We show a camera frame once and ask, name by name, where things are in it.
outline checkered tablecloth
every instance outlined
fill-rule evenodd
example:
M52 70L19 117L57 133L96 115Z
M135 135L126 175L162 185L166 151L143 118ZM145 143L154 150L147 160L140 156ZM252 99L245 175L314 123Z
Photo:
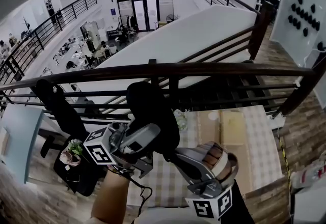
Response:
M263 106L236 108L246 120L249 145L253 190L266 186L283 177L274 136L267 124ZM179 147L194 148L198 145L198 123L195 112L187 113L188 127L180 132ZM146 207L186 206L184 198L191 195L188 183L176 167L166 162L162 155L153 154L153 170L144 178L133 177L137 182L153 189L152 196L145 203ZM141 189L130 183L128 205L140 206Z

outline human arm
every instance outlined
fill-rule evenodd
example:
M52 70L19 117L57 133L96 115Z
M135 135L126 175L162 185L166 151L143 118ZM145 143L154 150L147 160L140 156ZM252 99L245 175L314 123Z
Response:
M129 180L108 171L93 204L91 216L107 224L122 224L128 188Z

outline wooden floor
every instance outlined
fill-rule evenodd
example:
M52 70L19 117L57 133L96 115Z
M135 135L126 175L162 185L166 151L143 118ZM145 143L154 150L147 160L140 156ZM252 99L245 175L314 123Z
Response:
M287 53L276 43L268 40L266 34L256 63L295 66ZM265 77L267 82L293 82L293 78ZM326 149L326 115L312 93L286 118L285 127L279 136L285 146L291 171L297 171L310 164ZM285 163L279 148L277 134L275 141L279 149L282 171L286 175ZM37 139L33 151L31 175L42 177L54 184L60 180L51 170L56 152L48 154L46 159L39 156L43 140ZM10 223L82 223L89 218L93 201L99 185L88 198L58 188L40 188L33 184L18 185L3 165L0 165L0 199L12 216ZM289 191L287 178L284 177L262 189L246 195L245 203L256 223L285 223L289 220ZM137 209L128 208L125 223L131 223Z

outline black table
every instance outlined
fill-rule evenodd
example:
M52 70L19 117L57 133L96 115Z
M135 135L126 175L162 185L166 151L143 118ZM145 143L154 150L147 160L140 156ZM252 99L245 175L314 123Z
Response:
M105 171L103 166L97 165L94 162L85 148L83 149L83 155L80 155L80 164L75 167L69 166L70 170L67 171L65 169L66 164L60 161L60 154L67 147L69 141L73 139L80 139L82 142L84 142L85 138L78 138L78 136L71 135L65 141L62 150L58 154L53 169L59 175L59 177L67 183L68 187L74 193L79 192L81 195L88 197L93 193L97 180L105 176ZM78 174L79 182L67 181L68 174Z

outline glass door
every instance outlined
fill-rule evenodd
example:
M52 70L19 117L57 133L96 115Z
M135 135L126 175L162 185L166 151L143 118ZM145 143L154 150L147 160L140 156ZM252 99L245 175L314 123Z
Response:
M157 0L133 1L134 11L140 31L153 31L157 28Z

